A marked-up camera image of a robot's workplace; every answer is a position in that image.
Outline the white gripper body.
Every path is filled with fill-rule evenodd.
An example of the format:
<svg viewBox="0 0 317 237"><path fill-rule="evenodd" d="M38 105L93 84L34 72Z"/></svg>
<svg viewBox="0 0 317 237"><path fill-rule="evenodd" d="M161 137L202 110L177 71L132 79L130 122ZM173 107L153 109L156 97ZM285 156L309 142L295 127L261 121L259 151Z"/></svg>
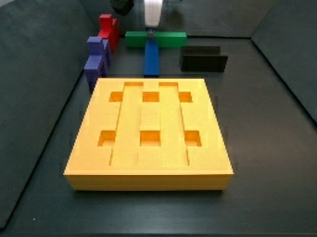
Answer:
<svg viewBox="0 0 317 237"><path fill-rule="evenodd" d="M162 3L164 0L144 0L145 25L150 28L160 26Z"/></svg>

